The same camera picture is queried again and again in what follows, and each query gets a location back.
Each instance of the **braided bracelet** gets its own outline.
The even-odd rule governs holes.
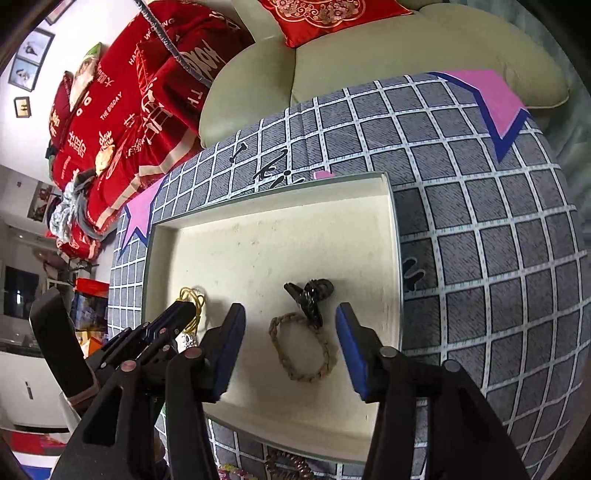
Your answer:
[[[310,329],[310,331],[314,334],[316,339],[318,340],[318,343],[320,344],[320,347],[322,348],[322,353],[324,356],[324,363],[315,374],[305,375],[305,374],[299,373],[296,370],[296,368],[294,367],[294,365],[291,362],[291,360],[289,359],[289,357],[283,351],[283,348],[282,348],[281,344],[279,343],[279,340],[277,339],[277,330],[278,330],[278,327],[280,324],[287,323],[287,322],[296,322],[296,323],[305,324]],[[273,318],[271,320],[271,325],[269,326],[269,335],[271,336],[271,342],[273,343],[273,346],[275,347],[275,350],[277,350],[277,354],[279,355],[279,362],[281,363],[281,365],[283,366],[283,368],[285,369],[285,371],[287,372],[287,375],[289,375],[291,380],[294,380],[297,382],[307,382],[307,383],[316,382],[316,381],[320,380],[321,378],[327,376],[335,365],[335,362],[330,355],[329,342],[324,337],[324,330],[322,328],[318,328],[318,329],[315,328],[314,326],[312,326],[310,324],[308,319],[306,319],[305,317],[303,317],[302,315],[300,315],[298,313],[288,313],[288,314],[283,315],[281,317]]]
[[[292,463],[295,467],[295,472],[280,470],[276,463],[280,457]],[[308,462],[303,457],[294,455],[293,453],[279,452],[277,450],[270,451],[265,460],[265,468],[271,478],[278,480],[314,480],[316,478]]]

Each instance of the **gray cloth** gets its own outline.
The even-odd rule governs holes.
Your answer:
[[[62,243],[68,244],[72,241],[72,224],[77,220],[78,201],[94,178],[94,170],[87,170],[68,182],[61,196],[61,203],[51,215],[49,230]]]
[[[86,219],[86,191],[95,178],[96,173],[93,169],[79,173],[74,180],[66,185],[61,197],[61,203],[51,216],[49,230],[65,244],[72,240],[72,224],[74,222],[80,226],[88,237],[99,242],[107,238],[116,228],[116,225],[113,225],[105,233],[98,234]]]
[[[404,352],[433,364],[458,360],[530,474],[541,475],[572,415],[589,351],[587,252],[563,173],[536,124],[527,120],[499,161],[482,112],[470,91],[430,74],[338,90],[265,118],[172,171],[152,221],[314,180],[318,171],[387,171],[404,265]],[[120,238],[127,221],[123,215]],[[132,244],[113,265],[109,319],[125,316],[127,325],[139,312],[129,311],[134,287],[121,278],[145,261],[137,252]],[[425,404],[417,408],[418,479],[427,420]],[[236,450],[215,448],[223,463],[236,460]]]

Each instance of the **picture frame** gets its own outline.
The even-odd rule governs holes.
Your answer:
[[[39,71],[45,61],[51,42],[55,35],[36,28],[29,33],[25,41],[18,47],[8,83],[27,92],[32,92],[37,84]]]
[[[19,87],[27,92],[32,92],[37,84],[37,77],[39,77],[39,65],[35,65],[30,61],[14,57],[8,83]]]
[[[41,67],[54,37],[53,33],[36,28],[18,47],[17,57]]]
[[[45,17],[45,21],[50,25],[53,25],[60,19],[60,17],[65,13],[66,10],[70,8],[70,6],[75,1],[76,0],[62,0],[60,4],[57,7],[55,7],[49,15]]]
[[[29,97],[16,97],[14,99],[14,112],[17,118],[29,118],[31,116],[31,101]]]
[[[51,201],[54,186],[40,181],[35,189],[35,194],[31,199],[31,205],[27,213],[27,218],[35,220],[36,222],[45,222],[45,215],[47,213],[47,205]]]

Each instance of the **white grid pattern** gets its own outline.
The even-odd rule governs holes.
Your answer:
[[[438,85],[442,85],[443,89],[448,94],[452,103],[450,105],[429,106],[427,104],[425,97],[421,94],[421,91],[419,89],[420,85],[429,84],[429,83],[431,83],[431,84],[436,83]],[[418,99],[421,102],[421,108],[407,109],[404,111],[395,111],[395,109],[393,108],[393,106],[391,105],[391,103],[388,99],[387,92],[389,92],[390,90],[397,90],[397,89],[408,88],[408,87],[412,88],[412,90],[417,95]],[[360,119],[358,117],[357,111],[356,111],[355,106],[353,104],[353,100],[357,99],[357,98],[362,98],[363,96],[371,94],[371,93],[379,93],[382,101],[384,102],[384,105],[386,106],[387,113],[381,113],[379,115],[372,115],[372,116],[368,116],[368,117],[364,117],[364,118]],[[322,123],[321,109],[323,109],[329,105],[335,105],[338,103],[348,105],[350,115],[351,115],[351,120],[350,121],[349,120],[343,121],[342,123],[339,123],[337,125],[332,125],[330,127],[325,128]],[[342,95],[335,96],[334,98],[330,98],[330,99],[328,99],[328,101],[326,98],[324,98],[322,102],[319,102],[319,100],[317,98],[314,98],[311,102],[306,102],[306,105],[308,105],[308,106],[306,106],[305,108],[298,106],[295,108],[286,109],[282,114],[278,114],[276,116],[271,117],[269,119],[270,120],[269,123],[267,123],[267,124],[265,123],[265,120],[263,119],[259,122],[258,129],[253,130],[252,133],[249,133],[244,138],[241,138],[242,133],[241,133],[241,131],[239,131],[236,133],[234,138],[232,138],[229,142],[228,141],[221,142],[220,144],[216,144],[214,147],[199,154],[196,165],[186,164],[185,166],[182,166],[181,168],[177,169],[177,171],[172,176],[169,176],[169,178],[167,180],[165,180],[165,182],[163,183],[163,187],[162,187],[163,190],[160,194],[160,195],[162,195],[162,201],[158,202],[158,207],[155,209],[155,218],[157,218],[157,219],[167,218],[170,215],[178,215],[179,213],[184,213],[184,211],[177,212],[177,205],[178,205],[177,201],[180,196],[186,194],[187,192],[190,192],[190,200],[187,204],[187,207],[185,207],[184,210],[196,208],[196,207],[199,207],[200,205],[203,205],[203,204],[217,203],[217,202],[223,201],[225,199],[228,199],[230,197],[242,195],[246,192],[259,191],[261,187],[265,187],[265,186],[269,185],[270,183],[274,182],[277,178],[279,178],[279,176],[282,174],[282,172],[276,171],[273,175],[268,176],[267,178],[265,178],[263,180],[261,180],[259,177],[257,177],[252,182],[248,181],[246,183],[246,186],[244,186],[240,189],[237,189],[236,191],[233,192],[232,185],[233,185],[233,181],[235,179],[236,169],[241,166],[244,166],[246,164],[249,164],[253,159],[256,159],[256,171],[260,171],[261,167],[263,166],[263,164],[261,163],[263,156],[265,156],[269,153],[278,152],[278,151],[282,150],[283,148],[287,149],[287,157],[285,159],[286,168],[288,170],[291,170],[291,175],[287,178],[288,184],[300,179],[301,175],[298,175],[298,174],[306,174],[308,172],[311,172],[311,171],[317,170],[317,169],[323,169],[326,171],[330,171],[331,166],[336,163],[345,162],[347,160],[351,160],[351,159],[359,158],[359,157],[363,157],[365,159],[366,168],[368,170],[373,170],[374,167],[373,167],[373,163],[372,163],[372,155],[396,151],[396,150],[404,150],[406,152],[408,160],[410,162],[410,167],[411,167],[412,172],[414,174],[415,181],[410,182],[410,183],[406,183],[406,184],[394,185],[392,187],[392,190],[394,192],[401,192],[401,191],[409,190],[409,189],[418,189],[421,199],[423,201],[423,206],[426,210],[426,222],[427,222],[427,226],[428,226],[429,231],[422,232],[422,233],[414,233],[411,235],[403,236],[403,237],[401,237],[401,242],[406,243],[406,242],[417,241],[420,239],[431,239],[431,244],[433,247],[433,254],[434,254],[435,262],[437,265],[437,280],[438,280],[438,284],[439,284],[439,288],[431,288],[431,289],[418,290],[415,292],[407,292],[407,293],[405,293],[405,298],[406,299],[420,299],[423,297],[438,296],[439,300],[440,300],[439,303],[440,303],[440,311],[441,311],[441,315],[440,315],[440,331],[441,331],[441,339],[440,340],[441,341],[440,341],[440,344],[438,346],[432,346],[432,347],[426,347],[426,348],[415,348],[415,349],[412,349],[409,351],[405,351],[405,353],[412,355],[412,356],[432,355],[432,354],[436,353],[436,354],[440,355],[440,360],[443,361],[444,359],[446,359],[448,351],[455,351],[455,350],[459,350],[459,349],[469,348],[472,346],[484,345],[485,349],[486,349],[486,354],[485,354],[485,364],[484,364],[483,384],[482,384],[483,393],[502,388],[504,386],[507,386],[507,385],[513,383],[513,382],[518,383],[518,391],[517,391],[517,394],[516,394],[515,400],[514,400],[513,412],[512,412],[510,420],[506,422],[506,424],[509,428],[509,431],[511,431],[514,423],[517,420],[524,418],[525,416],[527,416],[533,412],[536,412],[536,411],[538,412],[537,421],[536,421],[534,430],[532,431],[532,434],[530,436],[530,441],[527,443],[524,443],[523,445],[520,446],[521,448],[523,448],[523,456],[522,457],[525,458],[533,441],[540,440],[540,439],[547,439],[549,437],[552,438],[549,443],[549,446],[547,448],[547,451],[545,452],[542,459],[533,465],[528,465],[529,468],[535,468],[535,472],[534,472],[534,474],[535,474],[536,472],[538,472],[544,459],[548,458],[554,454],[554,452],[549,452],[549,450],[551,448],[551,445],[553,444],[556,434],[566,424],[566,423],[563,423],[563,416],[566,411],[566,405],[567,405],[568,399],[570,397],[570,394],[575,392],[580,385],[577,382],[575,382],[574,372],[575,372],[575,368],[577,365],[577,358],[579,356],[579,353],[584,351],[589,345],[589,341],[581,344],[580,339],[581,339],[583,307],[590,302],[590,299],[585,299],[585,298],[583,298],[583,295],[582,295],[581,258],[583,258],[586,255],[586,252],[579,251],[578,246],[577,246],[577,242],[576,242],[573,221],[571,218],[571,213],[574,212],[576,209],[574,206],[568,205],[568,203],[566,202],[566,199],[564,198],[564,193],[562,192],[561,185],[558,182],[558,178],[556,175],[556,169],[559,168],[559,166],[556,163],[552,163],[551,159],[548,158],[548,155],[545,152],[544,147],[540,142],[540,139],[538,138],[538,135],[541,134],[541,131],[537,128],[533,128],[531,126],[530,122],[528,121],[525,123],[524,127],[522,128],[520,135],[529,135],[530,137],[535,138],[535,141],[536,141],[538,147],[540,148],[540,150],[543,152],[543,154],[545,156],[545,159],[546,159],[545,164],[526,165],[524,159],[522,158],[520,150],[517,148],[517,146],[515,144],[513,144],[512,151],[519,161],[519,167],[510,168],[508,170],[498,170],[495,167],[496,160],[493,160],[493,158],[491,156],[491,152],[489,151],[489,147],[485,143],[485,140],[490,139],[491,136],[486,133],[478,133],[477,127],[470,120],[470,116],[466,113],[467,109],[474,109],[475,107],[477,107],[477,104],[476,103],[461,103],[458,100],[458,98],[454,95],[452,89],[449,87],[448,83],[445,80],[431,78],[431,79],[427,79],[427,80],[421,79],[421,80],[415,81],[415,80],[413,80],[412,77],[406,76],[404,78],[404,83],[399,83],[397,85],[388,85],[388,86],[384,86],[384,85],[382,85],[381,82],[376,81],[373,83],[372,88],[367,88],[363,92],[351,93],[349,89],[345,89],[342,91]],[[437,122],[437,119],[433,115],[433,112],[445,111],[445,110],[450,110],[450,109],[460,112],[462,119],[464,120],[464,122],[466,123],[466,125],[470,129],[470,134],[457,135],[457,136],[453,136],[453,137],[445,137],[445,135],[443,134],[443,131],[441,130],[441,128]],[[311,129],[310,131],[304,131],[303,134],[298,135],[298,136],[294,136],[292,138],[293,133],[291,131],[291,120],[297,119],[298,117],[301,117],[302,115],[304,115],[305,113],[308,113],[308,112],[313,112],[314,118],[316,120],[316,128]],[[398,119],[398,117],[400,115],[406,115],[409,113],[426,113],[427,117],[430,120],[430,123],[432,124],[433,128],[435,129],[435,131],[437,133],[437,138],[433,139],[433,140],[422,140],[422,141],[417,141],[417,142],[409,142],[407,140],[404,129]],[[400,138],[400,143],[380,146],[378,148],[369,148],[368,143],[365,138],[364,131],[361,128],[361,125],[364,124],[365,122],[368,122],[371,120],[384,119],[384,118],[389,118],[393,121],[394,127],[398,133],[399,138]],[[283,127],[285,128],[285,141],[279,143],[278,145],[274,145],[272,147],[265,148],[263,141],[262,141],[262,138],[263,138],[262,131],[265,129],[270,129],[270,128],[272,128],[276,125],[279,125],[279,124],[282,124]],[[361,152],[355,151],[354,153],[346,153],[346,154],[341,155],[336,158],[329,158],[328,146],[327,146],[327,141],[326,141],[326,134],[330,133],[332,131],[335,131],[337,129],[341,129],[343,127],[349,127],[349,126],[353,126],[355,128],[355,131],[358,136],[359,145],[361,146]],[[308,159],[307,159],[308,164],[306,166],[292,169],[291,167],[293,166],[293,155],[294,155],[293,150],[292,150],[292,145],[297,141],[311,141],[311,139],[313,139],[314,137],[317,137],[318,144],[320,147],[320,153],[322,154],[322,157],[321,158],[308,157]],[[254,147],[253,140],[256,140],[256,154],[253,154],[253,150],[252,150],[252,147]],[[486,162],[487,162],[488,167],[490,169],[489,172],[468,174],[468,175],[461,174],[459,163],[457,162],[455,154],[450,146],[451,142],[460,141],[460,140],[476,140],[478,142],[478,144],[480,145],[480,148],[482,149],[482,152],[486,158]],[[250,149],[250,150],[247,149],[248,154],[242,153],[242,154],[238,155],[238,158],[235,159],[233,164],[230,164],[230,162],[228,162],[227,166],[222,166],[222,168],[219,168],[219,166],[218,166],[219,171],[215,172],[216,162],[219,158],[219,154],[227,152],[227,151],[231,152],[232,154],[235,154],[237,152],[238,145],[243,142],[246,143],[248,145],[248,149]],[[454,169],[455,176],[448,176],[448,177],[437,178],[437,179],[428,179],[428,180],[426,180],[426,179],[423,180],[421,178],[421,171],[420,171],[419,165],[417,164],[417,160],[414,157],[413,148],[418,147],[418,146],[423,146],[423,145],[434,145],[434,144],[441,144],[445,148],[447,155],[449,157],[449,160],[451,161],[452,167]],[[202,178],[204,178],[204,179],[199,181],[199,183],[197,183],[197,175],[198,175],[198,173],[200,173],[199,168],[200,167],[203,168],[204,167],[203,164],[205,162],[207,162],[208,160],[212,160],[209,173],[205,172],[205,175],[202,176]],[[542,208],[541,200],[538,196],[534,182],[531,177],[531,173],[536,172],[536,171],[550,171],[550,172],[552,172],[553,179],[554,179],[554,181],[558,187],[558,190],[560,192],[560,195],[563,199],[563,206],[555,207],[555,208],[551,208],[551,209],[545,209],[545,210]],[[180,191],[181,190],[181,181],[180,181],[181,180],[181,177],[180,177],[181,173],[183,175],[185,175],[185,174],[188,174],[188,175],[192,174],[193,175],[193,186],[191,187],[190,190],[183,190],[182,192]],[[212,185],[213,185],[214,180],[222,175],[225,175],[225,174],[229,174],[228,175],[229,176],[228,192],[224,195],[221,195],[218,198],[211,199]],[[507,199],[501,179],[503,177],[513,176],[516,174],[524,175],[526,177],[527,182],[530,185],[530,190],[531,190],[532,195],[534,196],[534,200],[535,200],[535,203],[536,203],[536,206],[538,209],[537,213],[527,214],[527,215],[518,215],[518,216],[512,215],[511,205],[509,204],[509,201]],[[175,179],[177,179],[177,178],[178,178],[178,182],[176,184],[175,190],[174,191],[170,190],[171,184],[173,184]],[[477,221],[475,208],[472,205],[472,199],[471,199],[470,194],[467,190],[466,182],[471,181],[471,180],[480,180],[480,179],[493,179],[494,180],[494,182],[497,186],[497,189],[499,191],[499,194],[501,195],[502,203],[504,204],[506,218],[500,219],[500,220],[489,220],[487,222],[478,222]],[[195,194],[197,188],[206,184],[206,183],[209,183],[209,185],[207,187],[206,197],[203,199],[203,201],[201,202],[200,205],[196,204],[196,206],[193,206],[193,197],[194,197],[194,194]],[[462,190],[462,194],[464,197],[464,201],[466,202],[466,207],[469,212],[470,224],[469,225],[462,225],[462,226],[458,226],[458,227],[452,227],[452,228],[436,229],[434,216],[433,216],[433,213],[430,209],[430,203],[428,201],[427,194],[426,194],[426,188],[430,187],[430,186],[449,185],[449,184],[459,184],[460,185],[461,190]],[[554,259],[546,219],[548,216],[556,215],[558,213],[565,213],[567,215],[567,218],[569,219],[571,238],[573,239],[573,242],[574,242],[574,254],[569,255],[568,257],[560,258],[557,260],[557,259]],[[521,255],[521,248],[519,246],[519,239],[517,236],[516,224],[521,223],[521,222],[525,222],[528,220],[533,220],[533,219],[539,219],[541,221],[542,226],[543,226],[543,232],[544,232],[544,236],[545,236],[545,240],[546,240],[546,244],[547,244],[547,248],[548,248],[548,261],[541,264],[541,265],[536,265],[534,267],[525,268],[523,257]],[[119,227],[120,227],[120,230],[118,232],[119,239],[123,235],[124,224],[125,224],[125,218],[120,222],[120,225],[119,225]],[[511,236],[513,239],[515,252],[517,253],[518,270],[510,272],[510,273],[506,273],[506,274],[488,275],[488,266],[486,263],[484,246],[482,244],[480,232],[486,228],[491,228],[491,227],[495,227],[495,226],[505,226],[505,225],[509,226],[509,228],[511,230]],[[443,260],[441,257],[441,252],[439,250],[439,242],[438,242],[437,238],[442,235],[453,235],[454,233],[461,233],[461,232],[474,232],[482,278],[479,280],[467,281],[467,282],[462,282],[459,284],[446,285],[444,272],[443,272]],[[139,242],[139,240],[134,239],[132,241],[131,245],[133,245],[134,242]],[[121,257],[121,259],[119,259],[118,252],[119,252],[120,248],[121,248],[121,246],[118,245],[118,248],[116,249],[116,254],[115,254],[116,260],[114,261],[114,265],[113,265],[113,274],[115,272],[115,269],[120,269],[119,271],[123,271],[124,267],[128,267],[128,269],[129,269],[129,267],[133,268],[136,262],[139,262],[139,261],[145,259],[145,254],[141,258],[140,258],[140,256],[138,256],[138,259],[135,260],[135,259],[129,258],[129,257],[126,258],[126,253],[124,253],[124,255]],[[579,281],[579,301],[576,305],[571,306],[568,309],[563,309],[562,311],[559,311],[558,310],[558,298],[557,298],[557,284],[556,284],[556,282],[557,282],[556,268],[561,265],[573,262],[573,261],[576,262],[576,265],[577,265],[577,273],[578,273],[578,281]],[[552,312],[552,314],[550,314],[546,317],[543,317],[543,318],[540,318],[540,319],[530,322],[528,320],[527,286],[526,286],[525,279],[526,279],[526,276],[528,276],[532,273],[542,271],[542,270],[550,270],[550,272],[551,272],[551,280],[552,280],[552,286],[553,286],[553,312]],[[492,313],[491,313],[491,294],[490,294],[489,285],[490,285],[490,283],[510,280],[513,278],[519,278],[520,282],[521,282],[521,290],[522,290],[521,294],[522,294],[524,321],[521,325],[518,325],[516,327],[507,328],[501,332],[493,333],[493,331],[492,331]],[[125,283],[124,281],[122,281],[121,286],[113,286],[112,287],[111,293],[113,295],[115,295],[117,290],[119,290],[119,292],[117,294],[121,297],[121,290],[124,287],[131,287],[134,289],[134,292],[135,292],[135,289],[137,287],[141,287],[141,280],[138,281],[138,278],[136,275],[135,282],[133,282],[133,283],[128,284],[128,283]],[[451,293],[451,292],[456,292],[456,291],[460,291],[460,290],[467,290],[469,288],[476,288],[476,287],[483,287],[483,289],[485,291],[486,334],[481,337],[474,338],[474,339],[463,340],[461,342],[448,343],[446,296],[448,293]],[[117,309],[120,311],[120,315],[124,314],[127,316],[127,312],[141,311],[141,307],[135,307],[135,305],[133,303],[130,303],[129,300],[127,301],[127,303],[129,306],[117,307]],[[115,309],[115,306],[110,308],[109,314],[111,314],[112,310],[114,310],[114,309]],[[562,316],[562,315],[565,315],[568,313],[577,312],[577,311],[579,312],[579,332],[578,332],[577,348],[574,351],[570,352],[569,354],[562,356],[561,358],[555,358],[556,357],[557,318],[559,316]],[[134,317],[134,319],[135,319],[134,324],[137,325],[139,323],[139,320],[137,320],[136,317]],[[525,370],[525,360],[527,357],[527,334],[528,334],[528,331],[531,328],[542,325],[543,323],[546,323],[546,322],[552,322],[552,325],[553,325],[550,361],[545,363],[544,365],[540,365],[536,369],[530,369],[530,370],[526,371]],[[118,325],[109,325],[109,327],[111,327],[113,329],[113,333],[116,333],[117,330],[121,330],[124,328],[122,320],[121,320],[121,324],[119,326]],[[521,352],[521,365],[520,365],[520,369],[519,369],[519,374],[516,377],[507,379],[505,381],[497,382],[496,384],[490,384],[489,374],[490,374],[490,370],[491,370],[491,345],[493,344],[493,342],[495,340],[509,337],[509,336],[514,335],[516,333],[522,333],[522,352]],[[570,379],[568,390],[563,395],[561,395],[559,398],[555,398],[551,402],[546,402],[554,365],[564,361],[565,359],[569,359],[573,356],[574,356],[573,370],[571,373],[571,379]],[[541,405],[536,408],[532,408],[531,410],[529,410],[527,412],[521,413],[520,415],[517,415],[517,408],[518,408],[521,387],[523,385],[524,378],[529,377],[529,376],[535,374],[536,372],[542,371],[544,369],[548,369],[548,375],[547,375],[547,382],[545,385],[544,396],[543,396],[543,400],[542,400]],[[536,429],[540,423],[544,407],[558,404],[559,402],[561,402],[563,400],[564,400],[564,406],[563,406],[557,427],[551,433],[549,433],[543,437],[535,437]],[[237,436],[235,436],[235,445],[236,445],[236,451],[238,452],[239,448],[238,448]],[[417,447],[424,447],[424,446],[425,446],[424,444],[417,445]],[[237,457],[238,460],[239,460],[239,455],[245,455],[245,454],[243,452],[238,453],[238,457]],[[342,471],[343,471],[342,465],[339,465],[339,467],[337,468],[337,475],[336,475],[337,480],[349,479],[349,477],[342,475]],[[421,475],[413,477],[413,478],[418,479],[418,478],[422,478],[423,476],[424,476],[424,470]]]

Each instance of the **sofa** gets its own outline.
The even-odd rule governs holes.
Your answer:
[[[400,0],[413,15],[350,27],[289,48],[257,0],[232,0],[255,39],[219,73],[199,130],[209,147],[261,118],[334,90],[404,74],[492,69],[543,130],[569,99],[556,62],[526,33],[483,10]]]

